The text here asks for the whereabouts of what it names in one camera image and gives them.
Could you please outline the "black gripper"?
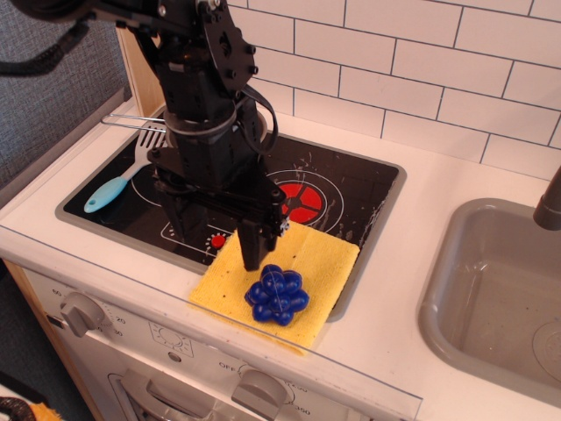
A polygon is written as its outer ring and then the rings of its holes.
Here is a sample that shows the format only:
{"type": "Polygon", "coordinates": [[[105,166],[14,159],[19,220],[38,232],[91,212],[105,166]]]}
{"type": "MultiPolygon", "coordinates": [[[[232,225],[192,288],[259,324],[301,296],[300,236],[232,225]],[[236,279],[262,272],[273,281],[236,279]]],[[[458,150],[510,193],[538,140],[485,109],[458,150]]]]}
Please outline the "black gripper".
{"type": "Polygon", "coordinates": [[[257,126],[166,133],[167,145],[154,148],[160,205],[179,240],[206,222],[207,211],[237,221],[246,271],[256,271],[287,228],[286,195],[266,176],[263,159],[270,146],[257,126]]]}

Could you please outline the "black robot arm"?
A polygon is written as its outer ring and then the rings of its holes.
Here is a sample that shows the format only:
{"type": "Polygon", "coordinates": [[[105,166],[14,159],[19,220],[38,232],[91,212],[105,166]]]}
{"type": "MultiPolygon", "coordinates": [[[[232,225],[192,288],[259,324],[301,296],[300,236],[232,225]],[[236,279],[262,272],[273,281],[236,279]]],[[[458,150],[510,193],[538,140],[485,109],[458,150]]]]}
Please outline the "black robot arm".
{"type": "Polygon", "coordinates": [[[5,62],[8,77],[52,72],[85,37],[93,19],[135,37],[161,86],[166,145],[148,154],[160,204],[185,239],[208,211],[237,222],[245,269],[257,270],[288,226],[285,194],[267,178],[262,158],[278,139],[259,120],[268,101],[249,81],[256,49],[235,26],[225,1],[18,1],[30,18],[70,24],[35,57],[5,62]]]}

